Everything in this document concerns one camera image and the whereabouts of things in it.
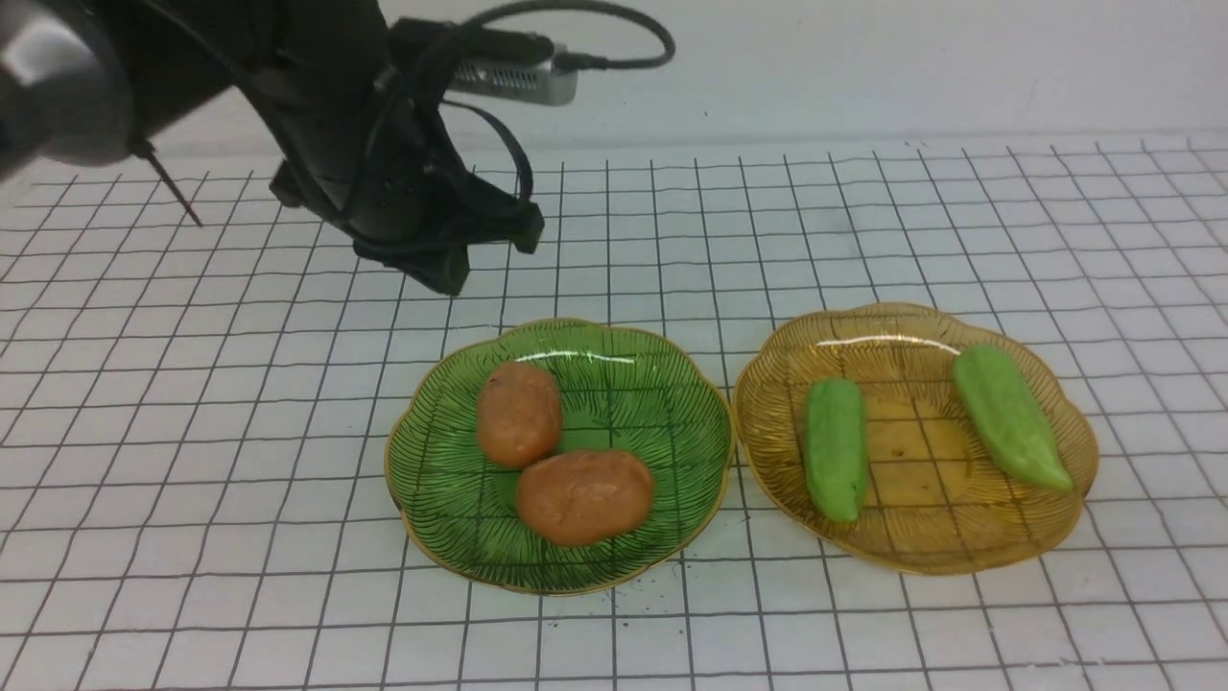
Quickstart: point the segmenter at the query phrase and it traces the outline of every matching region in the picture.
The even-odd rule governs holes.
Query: plate rim
[[[521,588],[521,587],[517,587],[517,585],[508,585],[508,584],[505,584],[505,583],[496,583],[496,582],[490,581],[490,579],[478,578],[478,577],[475,577],[473,574],[465,573],[459,567],[456,567],[456,566],[452,566],[452,565],[445,562],[438,555],[435,554],[435,551],[432,551],[426,545],[424,545],[422,541],[419,539],[416,531],[414,530],[413,522],[410,522],[409,515],[405,512],[404,507],[400,506],[400,501],[397,500],[397,493],[393,491],[393,487],[392,487],[392,441],[393,441],[393,437],[395,437],[397,431],[400,430],[400,426],[405,422],[405,419],[408,419],[409,415],[414,411],[414,406],[418,404],[418,400],[419,400],[418,395],[419,395],[419,393],[421,393],[422,388],[426,385],[426,383],[431,378],[431,376],[433,376],[435,372],[443,366],[443,363],[446,363],[446,362],[451,361],[452,358],[454,358],[454,357],[464,353],[465,351],[470,351],[470,350],[475,350],[475,349],[480,349],[480,347],[489,347],[489,345],[491,345],[491,344],[494,344],[494,342],[496,342],[496,341],[499,341],[499,340],[501,340],[501,339],[503,339],[503,338],[506,338],[506,336],[508,336],[508,335],[511,335],[511,334],[513,334],[516,331],[526,330],[526,329],[529,329],[529,328],[533,328],[533,326],[549,325],[549,324],[576,324],[576,325],[585,325],[585,326],[589,326],[589,328],[597,328],[597,329],[600,329],[600,330],[625,330],[625,331],[632,331],[632,333],[642,333],[642,334],[646,334],[646,335],[648,335],[651,338],[656,338],[656,339],[666,342],[667,345],[669,345],[670,349],[673,349],[683,358],[683,361],[685,361],[690,366],[691,371],[695,373],[695,377],[698,377],[699,380],[704,383],[704,385],[709,389],[709,392],[721,404],[721,410],[725,411],[725,417],[726,417],[726,420],[728,421],[728,425],[729,425],[729,434],[728,434],[728,439],[726,441],[726,448],[727,448],[726,458],[725,458],[725,463],[721,465],[721,469],[722,469],[721,470],[721,486],[717,490],[715,501],[712,502],[712,508],[709,509],[707,515],[704,517],[704,519],[695,528],[695,530],[691,531],[691,534],[688,535],[684,540],[682,540],[675,549],[670,550],[669,554],[667,554],[666,556],[661,557],[659,560],[657,560],[655,562],[645,565],[645,566],[642,566],[640,568],[636,568],[632,572],[629,572],[629,573],[626,573],[624,576],[620,576],[618,578],[610,579],[608,582],[594,584],[594,585],[589,585],[589,587],[585,587],[585,588],[578,588],[578,589],[570,589],[570,590],[540,590],[540,589],[533,589],[533,588]],[[456,576],[459,576],[459,577],[462,577],[462,578],[464,578],[464,579],[467,579],[467,581],[469,581],[472,583],[480,583],[483,585],[489,585],[491,588],[499,588],[501,590],[507,590],[510,593],[519,593],[519,594],[526,594],[526,595],[543,595],[543,596],[588,595],[588,594],[592,594],[592,593],[600,593],[603,590],[609,590],[610,588],[615,588],[618,585],[621,585],[624,583],[634,581],[635,578],[639,578],[640,576],[642,576],[643,573],[648,572],[650,569],[653,569],[653,568],[656,568],[656,567],[658,567],[658,566],[668,562],[674,556],[677,556],[679,552],[682,552],[683,550],[685,550],[700,535],[702,535],[705,530],[707,530],[709,525],[711,525],[712,520],[716,519],[717,513],[721,511],[721,507],[725,504],[725,497],[726,497],[726,495],[728,493],[728,490],[729,490],[729,469],[733,466],[733,461],[737,458],[738,439],[739,439],[739,437],[738,437],[738,425],[737,425],[737,419],[734,417],[734,414],[733,414],[733,404],[732,404],[732,401],[729,399],[727,399],[725,396],[725,394],[721,392],[721,389],[718,387],[716,387],[716,384],[713,384],[704,374],[704,372],[699,368],[699,365],[695,363],[695,360],[691,358],[690,355],[686,353],[686,351],[684,351],[680,347],[680,345],[678,345],[677,342],[674,342],[669,338],[667,338],[667,336],[664,336],[664,335],[662,335],[659,333],[651,331],[651,330],[645,329],[645,328],[637,328],[637,326],[631,326],[631,325],[605,324],[605,323],[594,322],[594,320],[589,320],[589,319],[576,318],[576,317],[546,317],[546,318],[540,318],[540,319],[534,319],[534,320],[524,322],[522,324],[518,324],[518,325],[515,325],[512,328],[508,328],[503,333],[500,333],[499,335],[495,335],[492,338],[486,338],[484,340],[478,340],[475,342],[470,342],[468,345],[464,345],[464,347],[458,349],[457,351],[453,351],[452,353],[448,353],[447,356],[445,356],[443,358],[441,358],[437,363],[435,363],[433,366],[431,366],[431,368],[429,371],[426,371],[426,374],[422,376],[422,382],[420,382],[418,384],[418,387],[414,388],[413,399],[410,399],[409,406],[405,407],[405,412],[403,412],[400,415],[400,417],[397,419],[397,422],[392,426],[392,431],[388,433],[387,438],[384,439],[384,485],[386,485],[386,487],[388,490],[389,497],[392,498],[393,506],[397,507],[397,514],[400,517],[402,527],[405,529],[405,533],[406,533],[406,535],[409,535],[409,539],[414,542],[414,545],[419,549],[419,551],[422,552],[422,555],[425,555],[429,560],[431,560],[431,562],[433,562],[436,566],[442,567],[445,571],[447,571],[449,573],[453,573]]]
[[[1034,555],[1033,557],[1027,557],[1027,558],[1022,558],[1022,560],[1013,560],[1013,561],[1008,561],[1008,562],[1002,562],[1002,563],[997,563],[995,566],[982,567],[982,568],[979,568],[979,569],[968,569],[968,568],[960,568],[960,569],[950,569],[950,568],[923,569],[923,568],[920,568],[919,569],[919,568],[915,568],[915,567],[911,567],[911,566],[904,566],[904,565],[899,563],[898,561],[893,561],[893,560],[889,560],[889,558],[883,558],[883,557],[879,557],[877,555],[872,555],[869,552],[866,552],[866,551],[858,549],[856,545],[851,545],[846,540],[840,540],[840,539],[831,538],[830,535],[825,535],[823,531],[817,530],[815,528],[810,527],[807,522],[799,519],[795,514],[795,512],[790,511],[776,497],[776,495],[768,488],[768,485],[764,482],[764,479],[759,474],[759,465],[755,463],[754,454],[752,454],[750,447],[747,444],[747,436],[743,433],[740,417],[738,416],[738,393],[742,390],[743,384],[745,383],[747,374],[752,371],[752,368],[753,368],[753,366],[755,363],[758,363],[759,361],[761,361],[761,360],[765,358],[768,345],[772,341],[772,339],[776,338],[785,329],[787,329],[787,328],[792,326],[795,323],[802,320],[803,318],[814,318],[814,317],[823,317],[823,315],[830,317],[830,315],[835,315],[835,314],[852,315],[852,314],[856,314],[857,312],[868,312],[868,311],[871,311],[873,308],[882,308],[882,307],[888,307],[888,308],[890,308],[890,307],[898,307],[898,308],[901,308],[901,309],[912,309],[912,311],[917,311],[917,312],[921,312],[921,313],[928,312],[930,314],[935,315],[936,318],[952,319],[952,320],[962,324],[964,328],[966,328],[969,330],[980,331],[982,334],[989,334],[989,335],[991,335],[993,338],[1005,339],[1005,340],[1007,340],[1007,341],[1017,345],[1017,347],[1022,349],[1023,351],[1025,351],[1028,353],[1032,353],[1036,358],[1036,362],[1040,363],[1041,368],[1044,368],[1043,374],[1045,374],[1047,378],[1052,379],[1054,382],[1059,383],[1057,390],[1061,394],[1061,403],[1065,404],[1066,406],[1070,406],[1078,415],[1078,420],[1081,422],[1081,427],[1083,428],[1083,431],[1087,434],[1087,437],[1092,441],[1092,447],[1093,447],[1093,450],[1095,452],[1095,454],[1094,454],[1094,461],[1093,461],[1092,482],[1089,482],[1088,486],[1087,486],[1087,488],[1083,492],[1081,492],[1079,496],[1076,498],[1076,507],[1074,507],[1073,511],[1070,512],[1070,519],[1066,522],[1066,524],[1063,524],[1060,530],[1056,530],[1055,533],[1051,534],[1052,536],[1056,538],[1056,542],[1054,544],[1054,546],[1060,545],[1063,540],[1066,540],[1067,538],[1070,538],[1070,535],[1078,527],[1078,523],[1079,523],[1079,520],[1083,517],[1083,512],[1087,508],[1087,496],[1092,491],[1092,487],[1095,485],[1095,479],[1099,476],[1099,471],[1100,471],[1100,443],[1099,443],[1099,441],[1095,437],[1095,431],[1092,428],[1092,423],[1088,422],[1088,420],[1087,420],[1087,415],[1084,415],[1083,411],[1081,411],[1079,407],[1074,405],[1074,401],[1071,400],[1071,398],[1066,393],[1066,390],[1061,388],[1061,385],[1060,385],[1061,384],[1061,379],[1054,373],[1052,368],[1049,367],[1049,363],[1046,363],[1040,356],[1036,356],[1035,353],[1033,353],[1032,350],[1027,347],[1027,345],[1024,345],[1023,342],[1016,340],[1014,338],[1011,338],[1009,335],[1006,335],[1005,333],[1000,333],[1000,331],[996,331],[996,330],[991,330],[989,328],[984,328],[984,326],[980,326],[980,325],[976,325],[976,324],[968,323],[966,320],[964,320],[964,319],[962,319],[962,318],[959,318],[959,317],[957,317],[954,314],[950,314],[950,313],[944,312],[942,309],[938,309],[936,307],[931,307],[930,304],[921,304],[921,303],[917,303],[917,302],[906,302],[906,301],[899,301],[899,299],[889,299],[889,301],[883,301],[883,302],[869,302],[867,304],[861,304],[861,306],[857,306],[857,307],[850,307],[847,309],[818,309],[818,311],[813,311],[813,312],[806,312],[803,314],[798,314],[798,315],[796,315],[796,317],[786,320],[780,326],[777,326],[776,329],[774,329],[768,338],[764,339],[764,342],[763,342],[763,345],[760,345],[759,351],[755,352],[755,356],[753,358],[750,358],[750,361],[747,362],[745,367],[742,368],[742,372],[738,373],[738,379],[734,383],[733,392],[732,392],[732,394],[729,396],[729,407],[732,409],[733,425],[737,428],[738,441],[742,444],[743,458],[744,458],[744,460],[747,463],[747,468],[750,469],[750,476],[754,477],[755,485],[759,486],[759,488],[763,491],[763,493],[769,500],[771,500],[772,504],[775,504],[775,507],[777,509],[780,509],[780,512],[782,514],[785,514],[786,517],[788,517],[788,519],[791,522],[793,522],[795,524],[804,528],[807,531],[809,531],[810,534],[815,535],[820,540],[826,540],[828,542],[835,545],[836,547],[840,547],[845,552],[847,552],[847,554],[850,554],[850,555],[852,555],[852,556],[855,556],[855,557],[857,557],[860,560],[865,560],[865,561],[867,561],[869,563],[873,563],[873,565],[877,565],[877,566],[880,566],[880,567],[884,567],[884,568],[889,568],[892,571],[895,571],[895,572],[899,572],[899,573],[903,573],[903,574],[910,574],[910,576],[968,576],[968,574],[979,573],[979,572],[982,572],[982,571],[989,571],[989,569],[993,569],[993,568],[1002,568],[1002,567],[1007,567],[1007,566],[1011,566],[1011,565],[1014,565],[1014,563],[1020,563],[1020,562],[1028,561],[1029,558],[1039,558],[1040,555],[1044,555],[1045,552],[1052,550],[1052,547],[1049,547],[1047,550],[1040,552],[1039,555]]]

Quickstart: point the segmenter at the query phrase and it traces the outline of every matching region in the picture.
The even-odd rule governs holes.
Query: potato
[[[581,547],[639,528],[655,488],[652,471],[628,452],[569,452],[521,474],[516,513],[549,542]]]
[[[478,396],[478,447],[491,463],[521,470],[549,457],[562,437],[562,399],[554,376],[507,362]]]

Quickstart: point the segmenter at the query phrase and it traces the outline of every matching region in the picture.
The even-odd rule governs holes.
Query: white wall
[[[1228,0],[624,0],[666,23],[678,58],[586,75],[567,108],[494,102],[532,149],[1228,128]],[[460,18],[495,0],[382,0]],[[655,50],[614,20],[527,27],[591,53]],[[497,141],[451,120],[458,144]],[[158,145],[167,155],[275,152],[226,95]]]

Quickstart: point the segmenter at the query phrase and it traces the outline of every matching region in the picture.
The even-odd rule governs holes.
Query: green vegetable
[[[806,396],[806,488],[833,523],[852,523],[869,487],[866,403],[847,379],[828,379]]]
[[[973,345],[955,358],[955,388],[973,427],[1002,473],[1019,481],[1072,491],[1054,431],[1011,356]]]

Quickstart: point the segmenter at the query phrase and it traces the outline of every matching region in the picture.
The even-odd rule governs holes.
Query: grid paper
[[[48,173],[0,214],[0,687],[1217,687],[1228,146],[752,152],[539,162],[538,252],[474,248],[454,299],[281,207],[271,164],[171,166],[205,228],[144,168]],[[1057,550],[901,577],[740,461],[690,547],[605,593],[473,585],[408,542],[383,442],[463,345],[635,325],[728,392],[775,325],[876,299],[1062,379],[1103,459]]]

